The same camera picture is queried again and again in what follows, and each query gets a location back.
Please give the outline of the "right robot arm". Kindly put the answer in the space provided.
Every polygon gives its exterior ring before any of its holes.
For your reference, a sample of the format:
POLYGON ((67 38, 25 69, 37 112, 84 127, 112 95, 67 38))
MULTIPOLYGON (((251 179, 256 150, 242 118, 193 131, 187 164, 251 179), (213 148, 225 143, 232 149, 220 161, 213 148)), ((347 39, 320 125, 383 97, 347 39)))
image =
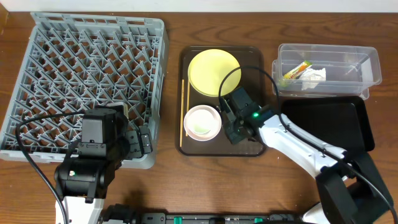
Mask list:
POLYGON ((320 201, 305 223, 372 223, 394 201, 369 152, 374 148, 364 101, 357 96, 287 100, 260 106, 243 88, 219 97, 233 144, 254 140, 285 154, 317 184, 320 201))

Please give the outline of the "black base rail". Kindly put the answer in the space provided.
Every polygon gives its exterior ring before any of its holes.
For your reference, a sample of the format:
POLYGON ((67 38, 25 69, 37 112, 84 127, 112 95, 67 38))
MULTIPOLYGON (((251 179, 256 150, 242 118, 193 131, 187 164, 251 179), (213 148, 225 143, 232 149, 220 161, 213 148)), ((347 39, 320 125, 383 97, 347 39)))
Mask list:
POLYGON ((292 214, 272 215, 189 215, 143 213, 121 218, 120 215, 103 215, 98 223, 120 224, 259 224, 259 223, 303 223, 292 214))

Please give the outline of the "yellow round plate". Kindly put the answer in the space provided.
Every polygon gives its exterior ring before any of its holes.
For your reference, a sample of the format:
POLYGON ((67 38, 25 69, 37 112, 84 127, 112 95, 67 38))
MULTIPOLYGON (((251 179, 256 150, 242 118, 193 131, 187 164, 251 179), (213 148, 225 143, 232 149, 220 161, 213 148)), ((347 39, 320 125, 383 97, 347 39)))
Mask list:
POLYGON ((227 51, 204 50, 191 60, 188 66, 188 80, 202 95, 217 97, 225 76, 239 66, 238 60, 227 51))

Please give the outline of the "left wooden chopstick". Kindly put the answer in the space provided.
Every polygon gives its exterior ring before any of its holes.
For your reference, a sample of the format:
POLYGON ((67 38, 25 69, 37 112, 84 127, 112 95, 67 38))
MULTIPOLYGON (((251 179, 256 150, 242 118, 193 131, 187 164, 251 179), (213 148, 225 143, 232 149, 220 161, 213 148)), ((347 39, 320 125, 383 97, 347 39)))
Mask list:
POLYGON ((182 79, 181 102, 180 102, 180 135, 179 135, 179 147, 180 148, 182 146, 182 138, 183 138, 184 91, 185 91, 185 80, 182 79))

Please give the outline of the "green orange snack wrapper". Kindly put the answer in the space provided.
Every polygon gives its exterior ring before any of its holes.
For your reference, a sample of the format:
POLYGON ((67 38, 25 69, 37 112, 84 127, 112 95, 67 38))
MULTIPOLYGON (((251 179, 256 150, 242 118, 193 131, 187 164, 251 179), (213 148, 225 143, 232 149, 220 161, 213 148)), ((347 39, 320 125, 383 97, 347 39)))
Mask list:
POLYGON ((291 71, 287 72, 283 78, 286 80, 296 79, 299 75, 301 75, 307 68, 312 66, 312 62, 305 60, 301 64, 297 65, 291 71))

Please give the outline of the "pink white bowl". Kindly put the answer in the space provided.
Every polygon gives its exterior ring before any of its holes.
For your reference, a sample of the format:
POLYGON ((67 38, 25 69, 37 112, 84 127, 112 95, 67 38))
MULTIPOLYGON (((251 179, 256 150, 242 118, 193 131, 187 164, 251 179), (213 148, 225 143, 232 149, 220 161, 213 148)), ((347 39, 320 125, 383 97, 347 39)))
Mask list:
POLYGON ((192 139, 209 141, 221 130, 221 115, 212 106, 194 106, 184 116, 183 127, 186 135, 192 139))

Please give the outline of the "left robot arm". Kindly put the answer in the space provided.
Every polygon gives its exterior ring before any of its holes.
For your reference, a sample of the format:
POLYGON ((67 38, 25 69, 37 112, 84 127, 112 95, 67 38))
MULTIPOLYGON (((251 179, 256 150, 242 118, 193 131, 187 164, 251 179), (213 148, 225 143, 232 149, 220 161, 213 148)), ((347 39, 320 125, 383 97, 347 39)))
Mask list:
POLYGON ((55 170, 57 223, 139 223, 140 216, 128 205, 104 207, 108 186, 122 162, 153 152, 149 128, 130 131, 128 126, 122 106, 85 111, 81 139, 55 170))

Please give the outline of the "grey plastic dish rack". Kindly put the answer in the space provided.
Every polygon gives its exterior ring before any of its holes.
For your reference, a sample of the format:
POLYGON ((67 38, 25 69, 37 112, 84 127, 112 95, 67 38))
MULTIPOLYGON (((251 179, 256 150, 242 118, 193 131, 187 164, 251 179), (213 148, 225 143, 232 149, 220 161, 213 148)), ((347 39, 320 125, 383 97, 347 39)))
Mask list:
POLYGON ((35 27, 1 128, 1 159, 62 162, 81 138, 82 112, 125 102, 130 131, 157 147, 169 40, 161 19, 35 12, 35 27))

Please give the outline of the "black plastic bin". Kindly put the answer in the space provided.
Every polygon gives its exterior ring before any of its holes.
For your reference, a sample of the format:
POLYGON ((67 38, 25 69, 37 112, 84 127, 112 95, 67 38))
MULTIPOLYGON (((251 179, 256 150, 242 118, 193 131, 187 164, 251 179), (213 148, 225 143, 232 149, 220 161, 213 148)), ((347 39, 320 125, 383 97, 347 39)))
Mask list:
POLYGON ((308 133, 350 153, 375 148, 366 106, 358 96, 286 100, 282 112, 308 133))

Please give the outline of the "dark brown serving tray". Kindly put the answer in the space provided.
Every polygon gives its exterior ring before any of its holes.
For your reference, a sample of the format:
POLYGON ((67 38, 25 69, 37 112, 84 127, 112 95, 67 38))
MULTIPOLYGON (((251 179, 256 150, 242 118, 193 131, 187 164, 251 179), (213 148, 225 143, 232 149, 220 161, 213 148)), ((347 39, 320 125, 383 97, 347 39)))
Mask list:
MULTIPOLYGON (((183 118, 186 114, 187 102, 187 80, 188 80, 188 66, 191 60, 200 52, 208 49, 225 50, 232 54, 240 65, 252 65, 264 69, 264 60, 261 51, 258 48, 251 46, 189 46, 185 48, 180 54, 180 68, 178 74, 178 106, 177 106, 177 121, 176 124, 176 148, 186 156, 210 156, 210 157, 257 157, 266 151, 266 147, 258 142, 251 142, 247 139, 232 145, 224 134, 221 128, 218 135, 209 141, 196 141, 186 135, 183 128, 182 146, 179 147, 180 135, 180 102, 181 102, 181 86, 182 79, 185 80, 184 91, 184 111, 183 118)), ((260 72, 251 69, 242 71, 243 75, 238 86, 242 86, 253 101, 259 105, 265 104, 266 99, 266 81, 265 76, 260 72)), ((209 97, 200 94, 193 87, 190 87, 190 108, 198 105, 209 105, 217 109, 219 105, 217 97, 209 97)))

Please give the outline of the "clear plastic bin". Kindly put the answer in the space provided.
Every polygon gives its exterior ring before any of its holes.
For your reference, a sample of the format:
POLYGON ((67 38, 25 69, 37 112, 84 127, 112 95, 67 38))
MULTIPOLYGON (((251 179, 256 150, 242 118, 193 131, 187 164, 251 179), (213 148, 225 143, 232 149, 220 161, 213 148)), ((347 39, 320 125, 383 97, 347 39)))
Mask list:
POLYGON ((272 63, 272 78, 277 84, 273 94, 289 97, 320 98, 329 96, 369 97, 369 88, 382 82, 379 55, 374 47, 325 44, 282 44, 272 63), (314 89, 302 90, 299 76, 283 76, 305 60, 309 68, 326 69, 326 80, 314 89))

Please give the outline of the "white paper napkin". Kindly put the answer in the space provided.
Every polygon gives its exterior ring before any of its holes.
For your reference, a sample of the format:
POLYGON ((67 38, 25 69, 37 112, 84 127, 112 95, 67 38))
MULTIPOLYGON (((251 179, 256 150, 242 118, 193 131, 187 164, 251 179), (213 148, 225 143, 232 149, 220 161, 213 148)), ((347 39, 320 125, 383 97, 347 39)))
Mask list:
POLYGON ((326 80, 326 69, 307 68, 298 79, 302 81, 302 90, 314 89, 320 82, 326 80))

